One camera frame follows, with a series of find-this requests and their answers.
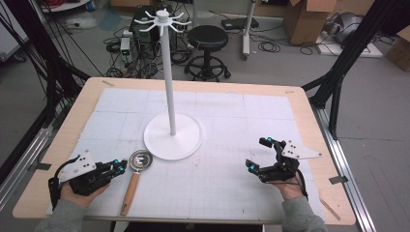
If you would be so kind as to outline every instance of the human hand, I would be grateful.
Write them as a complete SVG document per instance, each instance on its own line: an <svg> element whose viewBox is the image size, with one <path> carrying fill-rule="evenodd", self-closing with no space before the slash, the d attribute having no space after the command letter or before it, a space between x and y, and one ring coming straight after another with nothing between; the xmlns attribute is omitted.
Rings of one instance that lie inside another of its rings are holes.
<svg viewBox="0 0 410 232"><path fill-rule="evenodd" d="M67 200L70 202L73 202L74 204L77 204L81 207L88 208L90 206L91 202L101 193L103 193L107 188L109 187L109 184L97 189L93 193L91 193L88 196L83 196L79 194L75 194L73 192L72 187L70 186L69 182L64 183L64 185L61 187L61 195L60 199L62 200Z"/></svg>
<svg viewBox="0 0 410 232"><path fill-rule="evenodd" d="M296 178L299 179L298 173L296 173L296 177L290 178L289 180L273 181L270 182L270 184L279 189L284 200L290 200L303 196L302 188Z"/></svg>

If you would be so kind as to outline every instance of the wooden handle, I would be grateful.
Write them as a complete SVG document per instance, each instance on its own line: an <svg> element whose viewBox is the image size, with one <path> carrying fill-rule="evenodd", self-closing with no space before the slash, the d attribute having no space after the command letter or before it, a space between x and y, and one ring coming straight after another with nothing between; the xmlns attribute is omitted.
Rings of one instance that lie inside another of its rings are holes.
<svg viewBox="0 0 410 232"><path fill-rule="evenodd" d="M124 197L123 206L121 207L121 214L120 214L121 216L126 216L130 209L130 206L133 200L133 195L135 194L136 186L138 185L138 179L139 179L139 173L138 172L132 173L129 187L127 188L126 196Z"/></svg>

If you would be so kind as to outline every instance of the round white base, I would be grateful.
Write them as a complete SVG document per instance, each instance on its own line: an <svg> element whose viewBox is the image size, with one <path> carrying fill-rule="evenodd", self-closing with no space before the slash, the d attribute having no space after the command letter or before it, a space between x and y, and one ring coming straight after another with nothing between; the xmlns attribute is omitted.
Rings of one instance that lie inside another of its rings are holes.
<svg viewBox="0 0 410 232"><path fill-rule="evenodd" d="M158 115L148 123L144 143L151 154L164 160L181 160L198 150L203 138L198 121L186 114L175 114L174 136L169 125L167 113Z"/></svg>

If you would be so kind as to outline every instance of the white plastic bracket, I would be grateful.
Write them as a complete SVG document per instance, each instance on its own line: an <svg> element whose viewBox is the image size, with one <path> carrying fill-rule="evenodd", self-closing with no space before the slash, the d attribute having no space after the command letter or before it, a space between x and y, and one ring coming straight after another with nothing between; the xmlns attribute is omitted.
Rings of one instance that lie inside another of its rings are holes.
<svg viewBox="0 0 410 232"><path fill-rule="evenodd" d="M85 150L79 158L67 165L61 171L60 182L67 182L77 176L93 171L97 168L90 151Z"/></svg>
<svg viewBox="0 0 410 232"><path fill-rule="evenodd" d="M302 159L311 159L311 158L320 158L322 157L321 153L318 153L310 148L304 146L300 143L295 143L292 140L286 142L286 146L283 149L282 155L284 157L302 160Z"/></svg>

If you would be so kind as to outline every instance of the gray sleeve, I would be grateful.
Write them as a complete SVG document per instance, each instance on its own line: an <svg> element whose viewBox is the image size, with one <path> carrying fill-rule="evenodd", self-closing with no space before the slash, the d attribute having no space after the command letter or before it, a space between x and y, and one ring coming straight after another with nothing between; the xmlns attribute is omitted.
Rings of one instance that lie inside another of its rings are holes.
<svg viewBox="0 0 410 232"><path fill-rule="evenodd" d="M70 201L58 200L52 216L40 221L36 232L80 232L87 209Z"/></svg>
<svg viewBox="0 0 410 232"><path fill-rule="evenodd" d="M304 196L285 200L282 207L285 213L285 221L282 224L283 232L328 231L323 219L313 213Z"/></svg>

